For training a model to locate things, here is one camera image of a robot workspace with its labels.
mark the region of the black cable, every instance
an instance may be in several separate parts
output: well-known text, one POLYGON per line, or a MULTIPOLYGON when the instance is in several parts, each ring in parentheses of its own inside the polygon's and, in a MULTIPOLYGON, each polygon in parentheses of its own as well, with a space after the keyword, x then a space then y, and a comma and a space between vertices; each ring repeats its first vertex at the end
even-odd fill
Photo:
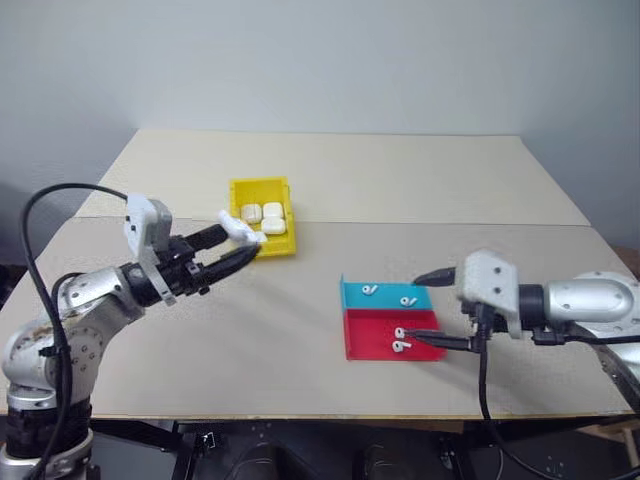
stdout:
POLYGON ((62 284, 66 282, 68 279, 75 278, 80 275, 83 275, 83 273, 82 272, 65 273, 58 280, 56 280, 56 283, 54 283, 53 287, 51 287, 51 300, 53 301, 53 306, 56 309, 56 313, 58 314, 58 316, 60 316, 60 311, 58 310, 58 297, 60 296, 60 287, 62 287, 62 284))
POLYGON ((44 280, 42 279, 40 272, 38 271, 38 267, 36 266, 35 258, 33 256, 31 242, 29 241, 29 214, 31 213, 31 209, 33 208, 33 206, 42 197, 52 192, 69 189, 98 190, 101 192, 109 193, 111 195, 115 195, 116 197, 122 198, 125 201, 127 200, 127 196, 124 193, 100 185, 92 185, 89 183, 60 183, 47 188, 43 188, 42 190, 36 192, 27 201, 27 204, 22 209, 22 213, 20 215, 20 236, 22 249, 24 251, 25 261, 27 263, 27 270, 31 275, 31 279, 33 280, 33 283, 36 287, 36 292, 38 293, 38 296, 40 297, 40 300, 42 301, 42 304, 44 305, 44 308, 51 322, 53 331, 53 345, 57 352, 58 363, 60 364, 60 366, 58 367, 58 372, 61 374, 59 375, 59 379, 57 380, 58 385, 56 386, 58 418, 51 434, 51 438, 49 439, 49 442, 47 443, 47 446, 45 447, 45 450, 40 457, 40 461, 33 467, 31 472, 29 473, 29 478, 32 479, 38 479, 43 476, 47 463, 49 462, 51 455, 55 451, 56 443, 58 442, 60 434, 62 433, 62 430, 64 428, 67 415, 69 414, 69 408, 71 407, 73 373, 71 370, 71 355, 69 353, 67 336, 65 335, 62 322, 60 321, 60 317, 58 315, 57 298, 56 303, 54 304, 47 292, 47 287, 44 284, 44 280))
POLYGON ((502 478, 502 472, 504 471, 504 452, 500 447, 498 447, 498 454, 500 458, 498 459, 498 473, 496 473, 495 480, 500 480, 502 478))
MULTIPOLYGON (((496 444, 500 447, 500 449, 504 452, 504 454, 513 460, 518 466, 523 468, 524 470, 536 475, 537 477, 544 478, 545 480, 561 480, 560 477, 554 477, 552 475, 547 475, 546 473, 532 467, 531 465, 525 463, 518 456, 516 456, 511 448, 507 445, 507 443, 500 435, 500 432, 496 428, 496 425, 491 418, 491 414, 489 412, 489 407, 487 405, 487 366, 489 363, 489 352, 487 351, 486 340, 483 348, 480 350, 480 370, 478 373, 478 398, 480 399, 480 410, 482 411, 482 418, 484 419, 485 426, 489 433, 495 440, 496 444)), ((640 475, 640 467, 635 467, 630 471, 612 478, 611 480, 631 480, 636 476, 640 475)))

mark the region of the robotic arm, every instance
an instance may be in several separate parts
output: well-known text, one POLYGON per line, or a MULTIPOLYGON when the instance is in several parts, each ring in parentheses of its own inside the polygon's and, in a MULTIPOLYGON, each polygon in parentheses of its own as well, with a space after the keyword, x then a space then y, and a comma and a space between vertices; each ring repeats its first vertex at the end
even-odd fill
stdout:
POLYGON ((514 265, 480 250, 457 268, 436 270, 414 283, 455 285, 462 313, 476 324, 469 338, 442 332, 407 330, 405 334, 434 346, 481 353, 493 333, 521 338, 532 332, 536 345, 591 345, 602 368, 631 408, 640 413, 640 285, 611 272, 590 272, 546 285, 519 284, 514 265))
MULTIPOLYGON (((179 295, 208 293, 210 285, 243 268, 260 250, 251 229, 226 213, 221 213, 221 224, 187 237, 170 236, 171 221, 162 203, 129 195, 125 234, 138 261, 71 276, 59 286, 54 301, 70 347, 73 386, 70 412, 46 478, 99 478, 99 470, 89 466, 90 396, 111 339, 142 317, 146 307, 160 301, 172 305, 179 295), (195 261, 196 252, 228 238, 241 246, 211 265, 195 261)), ((0 452, 2 479, 25 478, 51 438, 58 417, 58 359, 51 355, 52 342, 52 327, 43 313, 17 331, 5 348, 2 368, 10 386, 7 443, 0 452)))

